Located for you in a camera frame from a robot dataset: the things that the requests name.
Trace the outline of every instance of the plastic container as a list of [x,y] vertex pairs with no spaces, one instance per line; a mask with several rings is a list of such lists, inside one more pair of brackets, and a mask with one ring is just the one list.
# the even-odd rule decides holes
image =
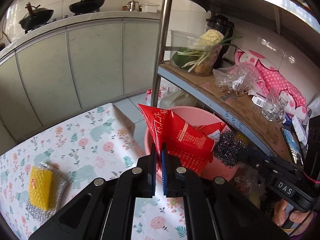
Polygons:
[[174,67],[192,75],[208,76],[222,45],[211,46],[210,41],[195,34],[171,30],[171,49],[170,61]]
[[142,5],[142,12],[157,13],[159,4],[145,3]]
[[[222,122],[222,120],[216,117],[214,114],[211,114],[203,109],[196,108],[196,107],[176,106],[176,107],[170,108],[170,110],[174,111],[182,119],[184,119],[190,125],[194,125],[194,126]],[[230,128],[226,125],[223,131],[225,130],[230,130]],[[147,129],[144,137],[144,148],[145,148],[146,155],[150,154],[152,143],[153,143],[153,138],[149,133],[149,130]],[[202,171],[201,177],[212,180],[215,177],[220,176],[225,178],[227,181],[230,181],[233,178],[233,176],[236,174],[237,170],[238,170],[238,166],[229,168],[225,166],[222,162],[220,162],[220,160],[213,158],[212,163],[208,163],[207,166]],[[161,170],[158,171],[157,175],[162,177]]]

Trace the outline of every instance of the white container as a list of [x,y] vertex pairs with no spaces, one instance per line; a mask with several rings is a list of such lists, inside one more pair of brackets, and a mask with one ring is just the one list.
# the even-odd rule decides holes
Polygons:
[[145,3],[142,5],[142,12],[157,13],[159,4]]

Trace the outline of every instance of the floor tile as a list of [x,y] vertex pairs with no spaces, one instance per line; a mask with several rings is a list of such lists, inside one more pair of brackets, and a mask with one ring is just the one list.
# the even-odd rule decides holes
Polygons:
[[143,116],[139,109],[132,103],[129,98],[122,99],[118,102],[113,103],[120,109],[132,122],[136,123],[143,120]]
[[146,104],[146,93],[144,92],[142,94],[129,97],[129,99],[132,103],[135,104],[136,107],[138,107],[138,104],[145,105]]
[[142,148],[142,150],[144,151],[144,134],[146,132],[147,129],[147,124],[144,120],[137,122],[136,127],[134,129],[134,139],[136,140],[136,142],[140,145],[140,147]]

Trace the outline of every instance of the cabinet door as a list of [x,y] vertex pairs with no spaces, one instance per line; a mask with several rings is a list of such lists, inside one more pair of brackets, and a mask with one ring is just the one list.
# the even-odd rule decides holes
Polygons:
[[32,44],[17,54],[26,91],[43,125],[81,110],[65,33]]
[[123,42],[124,93],[152,87],[158,23],[125,23]]
[[69,31],[68,41],[82,108],[123,95],[121,23]]
[[0,116],[16,140],[41,127],[23,88],[15,56],[0,65]]

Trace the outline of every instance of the wok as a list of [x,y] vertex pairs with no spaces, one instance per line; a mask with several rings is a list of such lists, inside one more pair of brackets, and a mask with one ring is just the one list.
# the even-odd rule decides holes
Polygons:
[[21,25],[21,28],[29,31],[36,27],[39,27],[43,24],[45,24],[47,21],[50,20],[53,10],[47,9],[47,8],[39,8],[40,5],[37,7],[31,6],[31,4],[28,2],[26,8],[28,9],[28,12],[20,21],[19,24]]
[[81,0],[69,6],[71,12],[75,14],[83,14],[96,11],[104,3],[104,0]]

